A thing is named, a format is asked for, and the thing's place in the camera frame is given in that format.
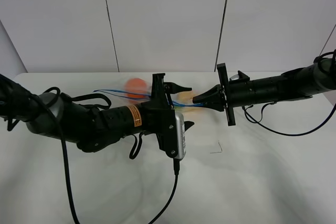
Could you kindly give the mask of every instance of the label sticker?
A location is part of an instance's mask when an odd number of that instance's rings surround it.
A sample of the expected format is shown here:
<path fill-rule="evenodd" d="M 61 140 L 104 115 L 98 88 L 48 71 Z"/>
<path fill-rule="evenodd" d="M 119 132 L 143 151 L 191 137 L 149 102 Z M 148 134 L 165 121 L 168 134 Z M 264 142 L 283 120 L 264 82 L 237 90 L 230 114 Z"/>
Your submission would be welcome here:
<path fill-rule="evenodd" d="M 142 120 L 141 120 L 141 115 L 140 115 L 140 111 L 138 110 L 138 107 L 135 105 L 129 105 L 127 106 L 127 108 L 129 108 L 132 113 L 133 120 L 134 120 L 134 127 L 141 126 Z"/>
<path fill-rule="evenodd" d="M 182 151 L 183 155 L 185 155 L 185 130 L 183 121 L 181 121 L 181 133 L 182 133 Z"/>

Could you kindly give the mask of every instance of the black wire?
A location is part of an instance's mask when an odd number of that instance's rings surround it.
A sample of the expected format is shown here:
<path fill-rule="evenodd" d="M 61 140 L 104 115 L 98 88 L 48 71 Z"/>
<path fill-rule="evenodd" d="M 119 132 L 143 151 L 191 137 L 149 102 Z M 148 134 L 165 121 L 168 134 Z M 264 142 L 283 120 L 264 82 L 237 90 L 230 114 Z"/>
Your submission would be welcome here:
<path fill-rule="evenodd" d="M 245 108 L 245 106 L 243 106 L 242 108 L 243 108 L 243 110 L 244 110 L 245 118 L 246 118 L 250 123 L 260 123 L 260 122 L 263 120 L 264 109 L 265 109 L 268 105 L 274 105 L 274 104 L 276 104 L 276 103 L 277 103 L 277 102 L 270 102 L 270 103 L 266 103 L 264 106 L 262 106 L 262 108 L 261 108 L 261 118 L 260 118 L 260 120 L 257 121 L 257 122 L 252 121 L 250 118 L 248 118 L 248 116 L 247 116 L 247 114 L 246 114 L 246 111 L 247 111 L 248 109 L 252 108 L 253 105 L 250 105 L 250 106 L 247 107 L 247 108 Z"/>
<path fill-rule="evenodd" d="M 129 155 L 130 159 L 135 159 L 137 157 L 137 155 L 139 154 L 140 149 L 141 149 L 141 145 L 142 145 L 142 135 L 144 135 L 143 132 L 141 132 L 139 134 L 139 144 L 138 144 L 138 138 L 135 135 L 132 135 L 132 136 L 134 136 L 134 145 L 133 145 L 132 150 L 131 150 L 130 155 Z"/>
<path fill-rule="evenodd" d="M 37 95 L 32 95 L 31 98 L 38 103 L 38 105 L 44 109 L 47 114 L 50 116 L 52 121 L 54 122 L 56 129 L 58 131 L 58 134 L 61 139 L 62 143 L 62 152 L 63 152 L 63 162 L 64 162 L 64 173 L 65 173 L 65 181 L 66 181 L 66 186 L 67 186 L 67 193 L 68 193 L 68 199 L 69 199 L 69 205 L 70 205 L 70 210 L 72 214 L 72 218 L 75 222 L 75 224 L 80 224 L 79 220 L 77 218 L 76 210 L 75 210 L 75 205 L 74 205 L 74 199 L 72 197 L 72 190 L 71 190 L 71 183 L 70 183 L 70 172 L 69 172 L 69 161 L 68 161 L 68 152 L 67 152 L 67 145 L 66 141 L 63 135 L 62 128 L 57 121 L 56 117 L 54 114 L 49 110 L 49 108 L 43 103 L 43 101 L 37 96 Z"/>
<path fill-rule="evenodd" d="M 330 69 L 329 69 L 329 72 L 325 71 L 323 68 L 322 68 L 322 65 L 321 65 L 321 60 L 323 59 L 323 57 L 325 56 L 328 56 L 328 55 L 332 55 L 332 59 L 331 59 L 331 65 L 330 65 Z M 321 56 L 319 56 L 317 58 L 317 61 L 315 61 L 318 63 L 318 68 L 320 69 L 321 72 L 329 75 L 332 79 L 332 81 L 334 82 L 334 84 L 336 85 L 336 76 L 335 76 L 335 63 L 336 63 L 336 49 L 334 52 L 327 52 L 325 54 L 322 54 Z M 248 112 L 247 112 L 247 109 L 251 108 L 248 107 L 248 108 L 245 108 L 243 107 L 243 110 L 244 110 L 244 114 L 245 114 L 245 117 L 246 119 L 249 121 L 249 122 L 252 122 L 250 119 L 253 120 L 253 123 L 256 123 L 258 125 L 260 125 L 261 127 L 263 127 L 264 129 L 267 129 L 268 131 L 271 131 L 273 133 L 276 133 L 276 134 L 279 134 L 279 135 L 282 135 L 282 136 L 304 136 L 304 135 L 308 135 L 310 133 L 313 133 L 315 131 L 317 131 L 318 129 L 320 129 L 321 127 L 323 127 L 330 119 L 331 117 L 334 115 L 335 111 L 336 111 L 336 104 L 334 105 L 334 107 L 332 108 L 330 114 L 328 115 L 328 117 L 320 124 L 318 125 L 317 127 L 313 128 L 312 130 L 310 131 L 307 131 L 307 132 L 304 132 L 304 133 L 300 133 L 300 134 L 287 134 L 287 133 L 282 133 L 282 132 L 278 132 L 278 131 L 275 131 L 275 130 L 272 130 L 270 129 L 269 127 L 266 127 L 264 125 L 262 125 L 260 123 L 260 121 L 257 121 L 255 120 Z"/>
<path fill-rule="evenodd" d="M 261 127 L 273 132 L 273 133 L 276 133 L 276 134 L 279 134 L 279 135 L 283 135 L 283 136 L 304 136 L 304 135 L 308 135 L 310 133 L 313 133 L 314 131 L 317 131 L 319 128 L 321 128 L 322 126 L 324 126 L 332 117 L 332 115 L 334 115 L 335 113 L 335 110 L 336 110 L 336 104 L 334 106 L 334 108 L 332 109 L 332 111 L 330 112 L 330 114 L 328 115 L 328 117 L 319 125 L 317 126 L 316 128 L 312 129 L 311 131 L 307 131 L 307 132 L 304 132 L 304 133 L 300 133 L 300 134 L 287 134 L 287 133 L 281 133 L 281 132 L 278 132 L 278 131 L 275 131 L 275 130 L 272 130 L 264 125 L 262 125 L 261 123 L 259 123 L 257 120 L 255 120 L 247 111 L 245 111 L 245 113 L 255 122 L 257 123 L 258 125 L 260 125 Z"/>
<path fill-rule="evenodd" d="M 79 102 L 79 101 L 85 101 L 85 100 L 91 100 L 91 99 L 103 99 L 104 101 L 106 101 L 107 105 L 101 105 L 101 104 L 85 104 L 81 106 L 85 107 L 85 108 L 92 108 L 92 107 L 98 107 L 100 109 L 103 110 L 107 110 L 111 107 L 112 102 L 111 100 L 104 94 L 98 94 L 98 93 L 94 93 L 94 94 L 85 94 L 85 95 L 80 95 L 78 97 L 70 97 L 70 96 L 63 96 L 62 98 L 65 99 L 69 99 L 71 102 Z"/>
<path fill-rule="evenodd" d="M 162 208 L 162 210 L 154 217 L 154 219 L 151 220 L 151 222 L 149 222 L 148 224 L 153 224 L 167 209 L 167 207 L 169 206 L 170 202 L 172 201 L 175 191 L 176 191 L 176 187 L 177 187 L 177 180 L 178 180 L 178 174 L 175 175 L 175 182 L 174 182 L 174 187 L 172 190 L 172 193 L 170 194 L 169 200 L 166 203 L 166 205 Z"/>
<path fill-rule="evenodd" d="M 13 123 L 13 119 L 8 118 L 7 130 L 12 131 L 14 129 L 14 127 L 18 124 L 19 121 L 20 120 L 15 120 L 14 123 Z"/>
<path fill-rule="evenodd" d="M 74 198 L 72 196 L 72 189 L 71 189 L 71 182 L 70 182 L 70 171 L 69 171 L 69 160 L 68 160 L 68 151 L 67 151 L 66 140 L 64 138 L 63 130 L 62 130 L 59 122 L 57 121 L 57 118 L 55 117 L 55 115 L 49 109 L 49 106 L 55 104 L 57 102 L 58 98 L 60 97 L 60 95 L 61 95 L 60 89 L 58 87 L 52 87 L 50 89 L 47 89 L 45 92 L 50 92 L 50 91 L 53 91 L 53 90 L 56 91 L 56 95 L 47 104 L 44 104 L 43 101 L 41 100 L 41 98 L 37 95 L 30 94 L 30 98 L 32 100 L 34 100 L 41 107 L 41 109 L 43 109 L 49 115 L 49 117 L 51 118 L 51 120 L 55 124 L 56 130 L 59 134 L 59 137 L 60 137 L 60 140 L 61 140 L 61 145 L 62 145 L 62 153 L 63 153 L 63 161 L 64 161 L 64 173 L 65 173 L 65 180 L 66 180 L 66 187 L 67 187 L 67 194 L 68 194 L 70 211 L 71 211 L 71 215 L 72 215 L 72 218 L 74 220 L 74 223 L 75 224 L 80 224 L 79 220 L 78 220 L 78 217 L 77 217 L 77 214 L 76 214 L 76 210 L 75 210 Z M 8 126 L 8 127 L 13 129 L 17 122 L 15 122 L 13 124 L 13 127 L 11 127 L 11 126 Z M 11 119 L 8 120 L 8 125 L 12 125 L 12 120 Z M 137 137 L 133 135 L 135 137 L 135 143 L 134 143 L 134 146 L 133 146 L 133 148 L 131 150 L 131 153 L 130 153 L 130 159 L 134 159 L 138 155 L 138 153 L 140 151 L 140 148 L 141 148 L 141 145 L 142 145 L 142 135 L 144 135 L 144 133 L 139 134 L 139 144 L 138 144 L 138 147 L 137 147 L 135 153 L 133 153 L 133 152 L 136 148 L 138 140 L 137 140 Z M 151 222 L 149 222 L 149 224 L 154 223 L 162 215 L 162 213 L 165 212 L 165 210 L 167 209 L 167 207 L 171 203 L 171 201 L 174 197 L 175 191 L 176 191 L 176 187 L 177 187 L 179 170 L 180 170 L 180 161 L 178 159 L 174 159 L 175 182 L 174 182 L 174 187 L 173 187 L 172 193 L 171 193 L 166 205 L 154 217 L 154 219 L 151 220 Z"/>

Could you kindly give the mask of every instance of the white wall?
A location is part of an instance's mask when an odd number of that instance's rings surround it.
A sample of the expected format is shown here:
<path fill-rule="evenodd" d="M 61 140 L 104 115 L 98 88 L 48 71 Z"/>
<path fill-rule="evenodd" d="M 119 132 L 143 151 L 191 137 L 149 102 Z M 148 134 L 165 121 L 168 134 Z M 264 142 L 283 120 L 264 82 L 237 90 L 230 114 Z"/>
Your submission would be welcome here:
<path fill-rule="evenodd" d="M 225 0 L 107 0 L 120 71 L 213 71 Z"/>
<path fill-rule="evenodd" d="M 0 73 L 12 79 L 24 72 L 25 66 L 0 21 Z"/>
<path fill-rule="evenodd" d="M 105 0 L 0 0 L 29 72 L 118 71 Z"/>
<path fill-rule="evenodd" d="M 228 0 L 218 63 L 231 71 L 287 71 L 320 54 L 335 0 Z"/>

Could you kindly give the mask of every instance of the orange warning label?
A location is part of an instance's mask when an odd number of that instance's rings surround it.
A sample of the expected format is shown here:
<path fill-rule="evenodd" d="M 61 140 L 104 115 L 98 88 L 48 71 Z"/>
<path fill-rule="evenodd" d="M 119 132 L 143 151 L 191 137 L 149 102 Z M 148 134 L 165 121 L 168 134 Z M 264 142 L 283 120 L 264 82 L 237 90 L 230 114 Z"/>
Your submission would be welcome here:
<path fill-rule="evenodd" d="M 142 120 L 141 120 L 141 115 L 138 110 L 138 107 L 135 105 L 130 105 L 130 106 L 127 106 L 127 108 L 129 108 L 132 113 L 133 120 L 134 120 L 134 127 L 141 126 Z"/>

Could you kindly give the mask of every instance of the black strap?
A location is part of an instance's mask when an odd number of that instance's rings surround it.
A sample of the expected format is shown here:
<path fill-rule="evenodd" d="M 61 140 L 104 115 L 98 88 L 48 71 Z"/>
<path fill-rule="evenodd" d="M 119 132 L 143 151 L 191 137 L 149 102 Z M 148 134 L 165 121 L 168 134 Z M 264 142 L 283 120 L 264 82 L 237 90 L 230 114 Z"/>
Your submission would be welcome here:
<path fill-rule="evenodd" d="M 143 135 L 144 135 L 143 132 L 141 132 L 139 134 L 139 144 L 138 144 L 138 138 L 135 135 L 132 135 L 132 136 L 134 136 L 135 141 L 134 141 L 134 145 L 132 147 L 132 150 L 130 152 L 130 156 L 129 156 L 130 159 L 135 159 L 137 157 L 137 155 L 139 154 L 140 149 L 141 149 L 141 145 L 142 145 L 142 136 Z"/>
<path fill-rule="evenodd" d="M 19 121 L 20 120 L 15 120 L 14 123 L 13 123 L 13 119 L 12 118 L 8 118 L 7 130 L 8 131 L 12 131 L 14 129 L 14 127 L 18 124 Z"/>
<path fill-rule="evenodd" d="M 106 95 L 98 94 L 98 93 L 80 95 L 79 97 L 73 97 L 73 98 L 71 98 L 71 101 L 72 102 L 79 102 L 79 101 L 91 100 L 91 99 L 96 99 L 96 98 L 103 99 L 104 101 L 106 101 L 106 103 L 108 105 L 101 105 L 101 104 L 85 104 L 85 105 L 81 104 L 81 105 L 85 108 L 98 107 L 98 108 L 101 108 L 103 110 L 107 110 L 111 107 L 112 102 L 110 101 L 110 99 Z"/>

